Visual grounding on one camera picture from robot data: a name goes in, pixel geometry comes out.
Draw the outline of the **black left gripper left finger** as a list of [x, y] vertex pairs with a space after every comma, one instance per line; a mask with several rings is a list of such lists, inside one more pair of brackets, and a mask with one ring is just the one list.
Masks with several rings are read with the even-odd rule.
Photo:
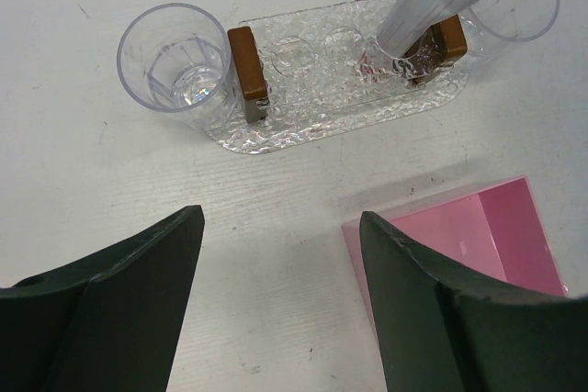
[[164, 391], [205, 218], [183, 207], [1, 292], [4, 391]]

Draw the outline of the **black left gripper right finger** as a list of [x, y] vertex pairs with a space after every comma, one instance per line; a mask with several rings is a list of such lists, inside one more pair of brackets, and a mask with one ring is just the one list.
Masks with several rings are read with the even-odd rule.
[[515, 286], [380, 215], [360, 245], [390, 391], [584, 391], [587, 301]]

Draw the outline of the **clear plastic cup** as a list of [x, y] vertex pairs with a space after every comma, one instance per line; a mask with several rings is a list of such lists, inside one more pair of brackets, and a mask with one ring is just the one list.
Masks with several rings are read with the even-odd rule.
[[236, 104], [227, 33], [186, 3], [153, 7], [124, 31], [117, 72], [141, 106], [196, 129], [224, 120]]
[[560, 0], [480, 0], [460, 14], [468, 56], [487, 62], [539, 39], [554, 25]]

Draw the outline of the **brown wooden holder block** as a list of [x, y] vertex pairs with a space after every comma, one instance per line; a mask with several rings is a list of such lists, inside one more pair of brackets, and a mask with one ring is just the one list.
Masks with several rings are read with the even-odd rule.
[[250, 27], [230, 29], [228, 39], [243, 96], [245, 120], [253, 124], [267, 117], [269, 107], [269, 90], [264, 68]]
[[433, 80], [451, 68], [468, 51], [465, 33], [458, 15], [429, 27], [404, 53], [403, 78], [413, 85]]

